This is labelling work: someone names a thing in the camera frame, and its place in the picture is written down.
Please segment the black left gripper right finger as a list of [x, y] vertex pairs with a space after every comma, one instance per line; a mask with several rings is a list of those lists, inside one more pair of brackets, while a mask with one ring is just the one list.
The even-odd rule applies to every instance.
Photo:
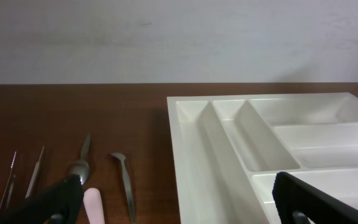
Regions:
[[358, 210], [287, 172], [276, 174], [273, 199], [282, 223], [358, 224]]

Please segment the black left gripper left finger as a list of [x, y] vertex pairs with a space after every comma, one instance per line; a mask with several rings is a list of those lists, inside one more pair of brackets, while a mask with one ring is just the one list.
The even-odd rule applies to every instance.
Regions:
[[83, 197], [80, 176], [70, 174], [41, 193], [0, 212], [0, 224], [45, 223], [53, 215], [59, 216], [53, 223], [75, 223]]

